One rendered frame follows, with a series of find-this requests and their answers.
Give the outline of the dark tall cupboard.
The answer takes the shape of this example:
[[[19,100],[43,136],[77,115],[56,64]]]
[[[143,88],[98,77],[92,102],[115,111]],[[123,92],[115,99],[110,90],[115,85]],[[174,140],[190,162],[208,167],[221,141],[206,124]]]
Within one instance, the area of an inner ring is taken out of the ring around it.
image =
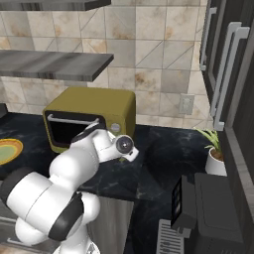
[[[211,17],[206,70],[201,71],[210,106],[229,23],[250,28],[248,38],[239,42],[220,118],[224,129],[217,131],[239,224],[249,237],[254,236],[254,0],[207,0],[203,27],[212,7],[217,12]]]

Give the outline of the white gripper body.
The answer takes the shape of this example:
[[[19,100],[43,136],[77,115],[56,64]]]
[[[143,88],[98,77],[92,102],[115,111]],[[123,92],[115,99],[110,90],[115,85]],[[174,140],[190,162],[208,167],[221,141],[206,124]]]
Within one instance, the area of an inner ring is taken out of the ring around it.
[[[136,148],[133,148],[133,150],[129,154],[126,154],[123,157],[121,157],[120,161],[127,160],[128,162],[133,162],[138,155],[139,155],[139,151]]]

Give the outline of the grey wall socket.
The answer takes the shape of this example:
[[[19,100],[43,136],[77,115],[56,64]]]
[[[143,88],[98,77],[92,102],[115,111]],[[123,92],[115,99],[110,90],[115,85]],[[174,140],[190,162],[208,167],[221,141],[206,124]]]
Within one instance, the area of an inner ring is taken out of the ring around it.
[[[192,115],[194,102],[193,94],[181,94],[179,111],[181,114]]]

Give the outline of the yellow and green plate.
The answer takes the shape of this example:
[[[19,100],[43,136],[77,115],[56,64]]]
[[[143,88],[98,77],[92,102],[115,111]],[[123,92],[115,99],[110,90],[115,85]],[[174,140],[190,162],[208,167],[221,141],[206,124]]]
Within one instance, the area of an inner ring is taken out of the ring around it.
[[[0,139],[0,165],[16,159],[23,151],[24,145],[18,139]]]

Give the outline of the green plant in white pot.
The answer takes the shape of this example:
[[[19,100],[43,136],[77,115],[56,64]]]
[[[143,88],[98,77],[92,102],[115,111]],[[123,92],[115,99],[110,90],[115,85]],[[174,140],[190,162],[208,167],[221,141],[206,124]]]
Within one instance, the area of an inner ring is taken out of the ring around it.
[[[226,177],[227,173],[217,132],[209,129],[201,130],[194,128],[194,130],[199,132],[210,142],[210,145],[205,146],[205,149],[208,150],[205,171],[210,175]]]

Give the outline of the grey wall shelf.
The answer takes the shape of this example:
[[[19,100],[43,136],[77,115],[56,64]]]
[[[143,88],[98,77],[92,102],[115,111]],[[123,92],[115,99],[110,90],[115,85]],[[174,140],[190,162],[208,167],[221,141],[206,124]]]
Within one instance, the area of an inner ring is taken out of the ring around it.
[[[93,82],[112,54],[0,51],[0,76]]]
[[[89,11],[111,0],[0,0],[0,11]]]

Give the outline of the dark grey coffee machine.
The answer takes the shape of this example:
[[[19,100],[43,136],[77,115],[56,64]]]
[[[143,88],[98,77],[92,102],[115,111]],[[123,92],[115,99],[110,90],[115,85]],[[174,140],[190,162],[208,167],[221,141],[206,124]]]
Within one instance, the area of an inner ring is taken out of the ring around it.
[[[240,227],[227,178],[180,176],[172,190],[171,218],[159,221],[156,254],[254,254],[254,236]]]

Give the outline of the black glass toaster oven door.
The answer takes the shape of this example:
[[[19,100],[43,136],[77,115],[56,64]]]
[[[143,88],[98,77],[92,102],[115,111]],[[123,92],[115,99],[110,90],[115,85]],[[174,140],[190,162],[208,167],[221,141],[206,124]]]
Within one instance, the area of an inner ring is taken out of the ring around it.
[[[56,118],[83,121],[93,121],[98,118],[99,123],[105,123],[104,117],[96,114],[47,110],[45,112],[45,117],[52,143],[54,146],[61,148],[67,148],[70,144],[71,139],[82,132],[88,125],[52,122],[48,120],[48,116],[50,114],[54,114]]]

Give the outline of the olive yellow toaster oven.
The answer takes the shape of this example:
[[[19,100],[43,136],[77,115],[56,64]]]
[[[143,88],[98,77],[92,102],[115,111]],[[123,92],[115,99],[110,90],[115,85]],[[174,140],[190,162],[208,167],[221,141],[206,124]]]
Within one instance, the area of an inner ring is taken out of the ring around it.
[[[51,148],[62,153],[67,148],[54,146],[46,123],[47,110],[96,114],[105,119],[106,129],[115,136],[133,136],[136,125],[136,95],[131,90],[73,86],[56,97],[44,110],[43,118]],[[119,132],[113,132],[113,123],[120,125]]]

